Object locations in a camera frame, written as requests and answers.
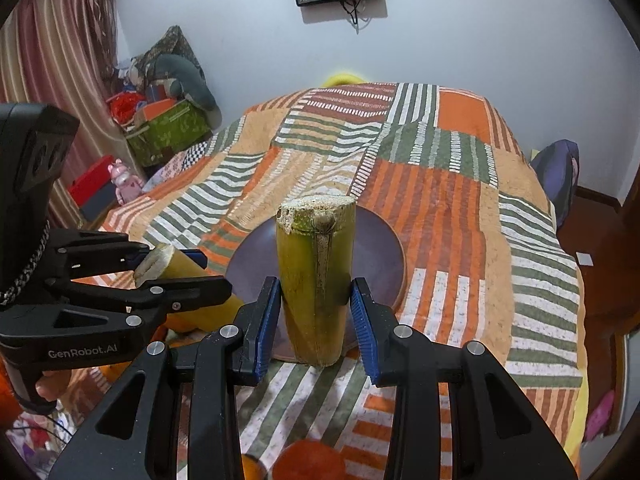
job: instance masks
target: purple backpack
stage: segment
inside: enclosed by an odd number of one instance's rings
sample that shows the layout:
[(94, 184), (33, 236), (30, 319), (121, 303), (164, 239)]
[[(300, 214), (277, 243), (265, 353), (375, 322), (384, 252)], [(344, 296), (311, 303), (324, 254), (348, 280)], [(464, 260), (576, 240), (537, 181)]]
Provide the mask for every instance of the purple backpack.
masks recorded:
[(571, 140), (556, 140), (533, 158), (531, 167), (556, 208), (556, 220), (560, 227), (569, 214), (578, 187), (578, 145)]

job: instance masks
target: black cable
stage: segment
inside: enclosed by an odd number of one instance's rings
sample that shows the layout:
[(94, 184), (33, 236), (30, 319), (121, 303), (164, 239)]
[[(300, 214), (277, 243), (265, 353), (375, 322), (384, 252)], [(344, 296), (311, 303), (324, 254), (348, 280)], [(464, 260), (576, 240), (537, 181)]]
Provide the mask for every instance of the black cable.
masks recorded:
[[(353, 25), (354, 27), (358, 28), (358, 6), (361, 4), (363, 0), (343, 0), (340, 2), (342, 8), (344, 9), (344, 12), (346, 12), (350, 19), (351, 19), (351, 25)], [(346, 4), (349, 4), (352, 9), (348, 10), (346, 7)]]
[(53, 422), (57, 427), (59, 427), (62, 431), (64, 431), (68, 436), (74, 436), (67, 428), (65, 428), (62, 424), (60, 424), (55, 418), (50, 415), (45, 415), (51, 422)]
[(15, 428), (11, 428), (8, 431), (16, 431), (16, 430), (22, 430), (26, 433), (26, 430), (42, 430), (42, 431), (46, 431), (49, 434), (52, 434), (56, 439), (58, 439), (60, 442), (62, 442), (62, 444), (64, 444), (66, 446), (66, 444), (68, 444), (68, 442), (62, 438), (61, 436), (59, 436), (58, 434), (55, 434), (53, 431), (48, 430), (47, 428), (41, 428), (40, 426), (17, 426)]

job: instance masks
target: green storage box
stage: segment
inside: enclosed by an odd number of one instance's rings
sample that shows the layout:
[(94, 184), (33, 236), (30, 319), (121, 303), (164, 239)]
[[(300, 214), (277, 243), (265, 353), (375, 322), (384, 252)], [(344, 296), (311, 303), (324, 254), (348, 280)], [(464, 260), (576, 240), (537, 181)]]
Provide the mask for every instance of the green storage box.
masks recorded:
[(169, 108), (127, 135), (138, 163), (143, 168), (165, 164), (210, 132), (204, 114), (187, 100)]

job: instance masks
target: green bamboo segment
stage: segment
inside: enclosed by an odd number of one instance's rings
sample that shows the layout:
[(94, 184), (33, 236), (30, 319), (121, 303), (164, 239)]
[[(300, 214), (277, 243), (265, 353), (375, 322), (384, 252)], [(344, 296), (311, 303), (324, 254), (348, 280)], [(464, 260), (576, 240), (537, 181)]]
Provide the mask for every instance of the green bamboo segment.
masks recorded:
[(300, 362), (324, 367), (340, 358), (355, 223), (356, 203), (349, 196), (308, 196), (278, 209), (285, 321)]

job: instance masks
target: red box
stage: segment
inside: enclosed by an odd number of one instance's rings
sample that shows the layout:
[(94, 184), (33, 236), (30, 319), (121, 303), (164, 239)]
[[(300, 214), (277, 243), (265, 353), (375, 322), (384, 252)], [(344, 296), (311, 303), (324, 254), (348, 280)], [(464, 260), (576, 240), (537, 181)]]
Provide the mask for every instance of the red box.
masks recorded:
[(82, 207), (102, 186), (111, 180), (108, 165), (113, 164), (114, 160), (113, 155), (105, 155), (74, 180), (68, 191), (78, 207)]

